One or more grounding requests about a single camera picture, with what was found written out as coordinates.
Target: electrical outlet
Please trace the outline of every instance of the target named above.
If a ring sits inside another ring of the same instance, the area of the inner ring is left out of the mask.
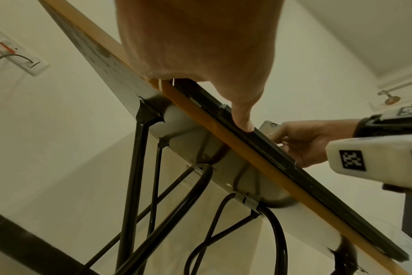
[[[49,63],[32,54],[30,51],[16,43],[8,36],[4,35],[2,32],[0,32],[0,42],[12,49],[14,53],[23,55],[32,60],[32,62],[30,62],[29,60],[19,56],[10,56],[6,58],[30,75],[37,76],[41,74],[47,67],[49,67]],[[2,44],[0,44],[0,55],[9,53],[11,52],[8,51],[8,49],[6,49]]]

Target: wooden board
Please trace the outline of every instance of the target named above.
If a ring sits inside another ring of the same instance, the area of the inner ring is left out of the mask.
[[[365,273],[408,274],[170,83],[145,81],[136,74],[128,65],[123,47],[68,2],[40,2],[133,116],[139,106],[139,96],[153,102],[163,112],[165,123],[153,126],[151,132],[157,137],[171,136],[170,148],[185,160],[194,163],[195,154],[189,152],[198,152],[205,137],[212,133],[208,142],[210,152],[217,151],[223,145],[231,148],[229,155],[223,159],[224,164],[232,164],[240,170],[249,163],[253,171],[259,171],[265,177],[265,194],[273,194],[276,198],[290,194],[301,203],[276,212],[286,231],[330,257],[332,255],[328,249],[337,248],[341,236],[344,236],[357,246],[359,265]],[[226,180],[231,178],[226,178],[223,169],[216,169],[214,181],[230,192]],[[307,221],[312,223],[314,232],[301,229]]]

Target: hand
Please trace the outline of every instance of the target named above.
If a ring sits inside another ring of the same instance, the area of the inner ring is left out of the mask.
[[[327,161],[330,141],[352,138],[360,120],[292,121],[281,124],[268,137],[279,144],[297,165],[306,168]]]
[[[210,81],[254,130],[253,105],[269,76],[284,0],[116,0],[121,40],[145,78]]]

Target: cable clip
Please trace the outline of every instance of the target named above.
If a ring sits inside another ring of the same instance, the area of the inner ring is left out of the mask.
[[[257,207],[259,206],[259,202],[256,201],[255,199],[251,197],[247,197],[239,192],[235,193],[235,200],[240,202],[241,204],[245,205],[246,207],[250,208],[254,212],[260,214],[260,212],[257,210]]]

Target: red wire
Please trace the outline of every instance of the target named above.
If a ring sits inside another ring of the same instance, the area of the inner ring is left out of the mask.
[[[1,45],[2,47],[4,47],[9,53],[12,53],[12,54],[15,54],[15,53],[16,53],[12,48],[10,48],[9,46],[5,45],[5,44],[2,43],[1,41],[0,41],[0,45]]]

